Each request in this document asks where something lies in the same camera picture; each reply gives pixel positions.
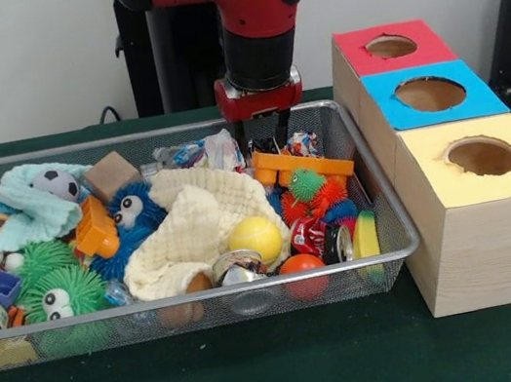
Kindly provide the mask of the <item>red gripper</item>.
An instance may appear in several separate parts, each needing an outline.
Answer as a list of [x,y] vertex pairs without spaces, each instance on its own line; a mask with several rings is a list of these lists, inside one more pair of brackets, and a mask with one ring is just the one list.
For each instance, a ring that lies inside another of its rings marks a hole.
[[[282,87],[260,92],[241,91],[225,78],[215,80],[217,107],[227,122],[234,123],[235,139],[245,162],[251,160],[251,155],[243,121],[263,113],[289,110],[300,103],[303,90],[300,73],[294,65],[290,73],[288,82]],[[269,114],[264,117],[264,120],[270,136],[276,139],[278,137],[277,114]]]

